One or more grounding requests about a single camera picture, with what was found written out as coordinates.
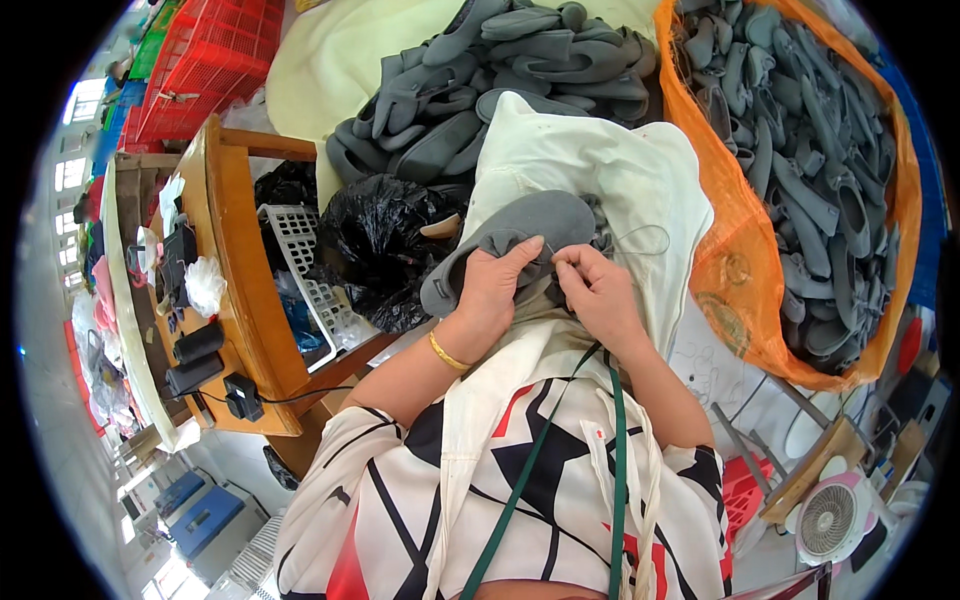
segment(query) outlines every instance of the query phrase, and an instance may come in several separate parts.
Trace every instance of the green lanyard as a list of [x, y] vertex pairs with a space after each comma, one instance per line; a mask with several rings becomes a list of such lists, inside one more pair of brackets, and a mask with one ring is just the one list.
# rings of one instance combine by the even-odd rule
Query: green lanyard
[[[570, 376], [575, 375], [598, 349], [600, 349], [600, 343], [596, 342], [587, 350], [583, 358], [580, 359], [576, 369], [573, 370]], [[610, 587], [607, 591], [608, 597], [611, 600], [615, 600], [620, 595], [621, 564], [623, 561], [623, 521], [626, 515], [627, 505], [627, 417], [623, 406], [623, 389], [620, 387], [620, 376], [616, 372], [616, 369], [610, 366], [610, 353], [608, 351], [605, 352], [604, 363], [607, 365], [607, 368], [610, 369], [610, 379], [613, 384], [613, 406], [616, 413], [616, 441], [614, 447], [616, 467], [614, 469], [613, 480]], [[490, 566], [490, 562], [493, 560], [493, 554], [496, 553], [496, 548], [500, 545], [500, 541], [503, 540], [503, 534], [507, 530], [507, 524], [510, 523], [510, 518], [514, 515], [516, 503], [523, 493], [523, 488], [527, 485], [530, 471], [533, 470], [537, 456], [540, 454], [540, 449], [543, 447], [543, 441], [546, 439], [546, 432], [550, 428], [550, 424], [553, 422], [553, 418], [557, 414], [557, 409], [560, 408], [560, 402], [563, 399], [564, 394], [561, 393], [560, 398], [557, 399], [557, 404], [554, 405], [553, 410], [550, 412], [550, 417], [547, 419], [546, 425], [534, 442], [530, 456], [527, 457], [527, 462], [523, 465], [523, 470], [520, 472], [519, 479], [517, 479], [514, 490], [510, 494], [510, 499], [507, 500], [503, 511], [500, 513], [500, 518], [497, 520], [496, 526], [493, 527], [493, 533], [490, 534], [487, 545], [484, 546], [483, 552], [480, 553], [480, 558], [477, 560], [477, 564], [473, 566], [473, 570], [467, 578], [467, 584], [460, 593], [460, 600], [472, 600], [473, 594], [475, 594], [477, 588], [480, 587], [483, 576], [487, 572], [487, 567]]]

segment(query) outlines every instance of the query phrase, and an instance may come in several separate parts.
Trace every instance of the hand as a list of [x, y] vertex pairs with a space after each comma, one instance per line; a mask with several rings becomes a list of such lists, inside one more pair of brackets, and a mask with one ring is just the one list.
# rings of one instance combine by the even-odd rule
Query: hand
[[629, 271], [588, 244], [560, 249], [551, 260], [567, 307], [606, 349], [623, 360], [637, 343], [649, 341], [636, 312]]
[[472, 364], [483, 358], [514, 320], [516, 279], [540, 256], [543, 236], [532, 237], [496, 258], [477, 249], [467, 258], [464, 289], [456, 310], [437, 325], [434, 335], [446, 352]]

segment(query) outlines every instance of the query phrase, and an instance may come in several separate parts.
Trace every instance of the gold bracelet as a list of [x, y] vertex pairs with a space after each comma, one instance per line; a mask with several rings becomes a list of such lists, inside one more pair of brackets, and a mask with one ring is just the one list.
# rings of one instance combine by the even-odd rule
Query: gold bracelet
[[430, 346], [433, 347], [434, 352], [437, 352], [437, 356], [440, 356], [440, 358], [447, 365], [449, 365], [450, 367], [453, 367], [454, 369], [459, 369], [460, 371], [469, 371], [470, 367], [473, 366], [473, 365], [465, 365], [459, 360], [453, 358], [452, 356], [444, 352], [444, 349], [440, 348], [440, 344], [437, 344], [437, 338], [434, 337], [432, 330], [430, 331]]

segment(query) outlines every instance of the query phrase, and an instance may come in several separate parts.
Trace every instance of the orange mesh sack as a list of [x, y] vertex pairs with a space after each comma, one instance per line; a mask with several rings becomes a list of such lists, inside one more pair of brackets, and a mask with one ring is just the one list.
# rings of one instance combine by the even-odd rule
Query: orange mesh sack
[[773, 5], [784, 18], [806, 23], [810, 31], [863, 73], [890, 109], [897, 140], [897, 163], [887, 186], [887, 227], [900, 223], [897, 288], [876, 336], [860, 361], [842, 375], [818, 372], [793, 355], [780, 332], [783, 272], [773, 224], [761, 199], [716, 136], [674, 67], [672, 26], [679, 25], [674, 0], [654, 13], [663, 68], [660, 86], [666, 120], [686, 133], [700, 158], [700, 183], [713, 204], [713, 227], [694, 256], [690, 292], [713, 331], [738, 357], [808, 390], [838, 392], [879, 377], [893, 345], [897, 324], [913, 279], [920, 238], [920, 167], [903, 108], [893, 89], [831, 25], [798, 0], [753, 0]]

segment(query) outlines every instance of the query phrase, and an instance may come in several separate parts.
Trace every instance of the woman's right hand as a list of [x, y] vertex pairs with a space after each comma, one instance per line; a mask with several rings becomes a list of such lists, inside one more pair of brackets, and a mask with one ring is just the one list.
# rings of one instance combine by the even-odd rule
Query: woman's right hand
[[589, 244], [567, 246], [551, 259], [567, 307], [604, 348], [617, 357], [649, 343], [634, 301], [630, 272]]

